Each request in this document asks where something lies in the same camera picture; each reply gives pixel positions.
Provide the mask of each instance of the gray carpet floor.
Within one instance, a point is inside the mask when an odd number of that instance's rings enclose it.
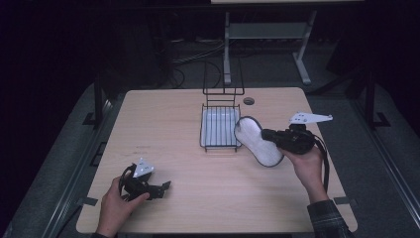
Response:
[[[316,89],[337,77],[325,69],[334,45],[311,44],[304,62],[312,84],[303,86],[293,63],[291,51],[295,45],[271,48],[257,46],[248,56],[241,55],[246,87],[298,86],[305,91]],[[211,46],[179,43],[174,46],[180,59],[211,49]],[[207,60],[221,66],[221,57]],[[162,88],[201,88],[203,62],[177,67],[173,80]],[[312,111],[332,114],[334,120],[319,123],[343,188],[358,220],[356,237],[420,237],[420,230],[403,202],[389,172],[384,166],[381,152],[371,138],[358,108],[364,103],[346,98],[348,82],[342,83],[321,96],[308,96]],[[124,93],[105,107],[105,119],[97,130],[82,125],[85,116],[94,111],[93,86],[86,88],[62,128],[49,155],[40,169],[27,195],[16,212],[9,234],[5,237],[55,237],[64,222],[78,207],[77,201],[85,197],[96,172],[91,161],[97,149],[104,146],[112,131]],[[390,127],[374,132],[393,157],[407,183],[419,197],[420,192],[420,140],[395,108],[391,97],[380,86],[376,87],[375,111],[382,112]],[[63,227],[60,237],[89,237],[75,230],[78,212]],[[313,237],[313,234],[292,234],[295,238]],[[121,234],[119,237],[152,237],[152,235]]]

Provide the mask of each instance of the white pad with black edge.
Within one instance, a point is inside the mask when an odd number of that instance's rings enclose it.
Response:
[[[274,142],[263,140],[262,126],[253,117],[241,117],[235,126],[235,136],[254,154],[257,161],[265,167],[274,167],[283,160],[284,155]]]

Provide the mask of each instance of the white plastic piece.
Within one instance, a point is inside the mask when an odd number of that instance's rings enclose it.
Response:
[[[315,123],[315,122],[323,122],[323,121],[331,121],[333,120],[333,116],[324,116],[324,115],[317,115],[317,114],[310,114],[305,112],[297,112],[292,116],[289,120],[291,124],[308,124],[308,123]]]
[[[143,160],[143,158],[140,158],[139,163],[136,166],[136,170],[134,171],[133,178],[151,173],[154,169],[154,166]]]

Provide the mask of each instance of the wooden table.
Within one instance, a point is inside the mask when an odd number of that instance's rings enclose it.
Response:
[[[254,105],[243,98],[252,97]],[[291,233],[310,232],[309,199],[290,160],[262,167],[241,147],[205,150],[200,146],[202,104],[199,89],[142,90],[127,93],[88,197],[77,221],[81,233],[95,231],[102,195],[111,180],[139,158],[155,166],[150,184],[171,180],[164,198],[146,201],[121,231],[135,233]],[[296,111],[311,112],[299,88],[246,88],[237,96],[241,116],[264,128],[284,130]],[[308,130],[321,136],[316,124]],[[331,164],[329,195],[346,196]],[[348,204],[338,205],[352,231],[357,221]]]

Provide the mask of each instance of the dark background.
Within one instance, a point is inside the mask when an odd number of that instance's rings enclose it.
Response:
[[[108,97],[130,88],[158,88],[170,73],[166,40],[223,36],[216,27],[223,24],[221,12],[98,10],[121,7],[107,6],[111,2],[0,2],[1,234],[75,102],[96,77]],[[151,1],[120,3],[144,6]],[[360,64],[371,70],[420,135],[419,4],[367,1],[356,11],[340,9],[319,11],[311,41],[334,42],[343,36],[329,69],[338,75]]]

